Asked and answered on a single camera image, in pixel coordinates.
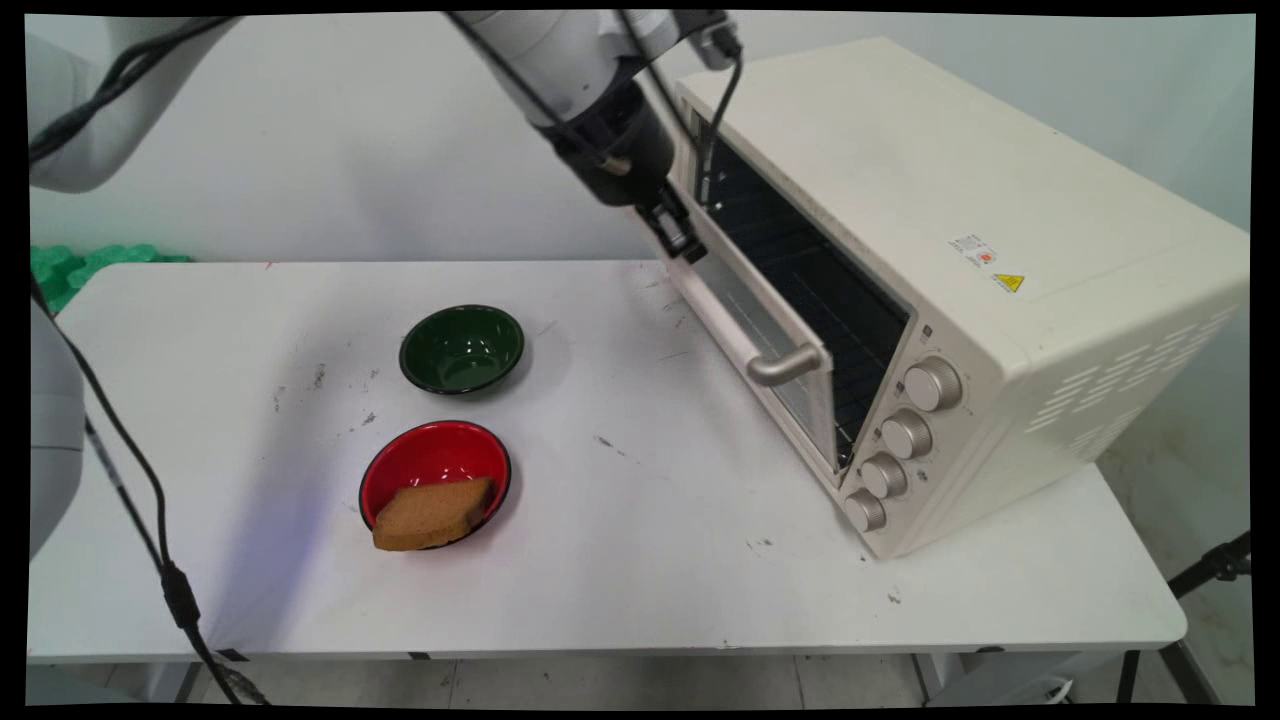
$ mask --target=sticker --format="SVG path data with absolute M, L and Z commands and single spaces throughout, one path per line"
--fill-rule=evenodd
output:
M 965 263 L 989 278 L 996 287 L 1007 295 L 1018 295 L 1019 297 L 1028 295 L 1027 292 L 1020 292 L 1023 284 L 1027 283 L 1027 275 L 1024 274 L 1027 266 L 1010 258 L 1009 252 L 996 250 L 989 242 L 975 234 L 951 240 L 947 245 Z
M 952 240 L 951 247 L 972 263 L 974 268 L 984 268 L 1000 258 L 984 240 L 975 234 L 966 234 L 960 240 Z
M 1005 290 L 1009 292 L 1018 292 L 1018 288 L 1023 287 L 1024 278 L 1021 275 L 1002 275 L 996 273 L 992 277 L 995 277 L 1000 284 L 1005 286 Z

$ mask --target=floor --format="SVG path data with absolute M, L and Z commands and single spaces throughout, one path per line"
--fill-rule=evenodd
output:
M 78 665 L 95 685 L 141 697 L 140 665 Z M 532 660 L 253 661 L 236 669 L 276 705 L 485 710 L 820 710 L 916 707 L 909 656 L 550 657 Z M 1075 702 L 1112 702 L 1116 659 L 1076 680 Z M 1183 702 L 1155 653 L 1135 702 Z M 227 702 L 201 669 L 188 702 Z

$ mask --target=red bowl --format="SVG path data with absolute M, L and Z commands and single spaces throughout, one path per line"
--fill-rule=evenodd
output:
M 360 480 L 360 515 L 372 530 L 378 514 L 401 488 L 484 477 L 493 478 L 493 501 L 471 533 L 483 528 L 507 500 L 511 456 L 502 441 L 475 423 L 440 420 L 419 425 L 387 443 L 369 464 Z

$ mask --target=cable connector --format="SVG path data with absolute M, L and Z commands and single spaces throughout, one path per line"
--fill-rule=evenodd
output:
M 160 587 L 164 588 L 164 601 L 173 614 L 174 623 L 183 630 L 198 628 L 200 606 L 196 605 L 196 593 L 191 591 L 187 575 L 173 564 L 173 560 L 165 562 L 160 571 Z
M 726 58 L 731 60 L 742 55 L 742 44 L 737 41 L 733 26 L 726 23 L 712 31 L 712 42 Z

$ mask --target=toast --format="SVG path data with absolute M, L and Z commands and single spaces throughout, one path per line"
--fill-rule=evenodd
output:
M 492 478 L 401 488 L 378 514 L 374 547 L 422 550 L 453 542 L 484 519 L 492 489 Z

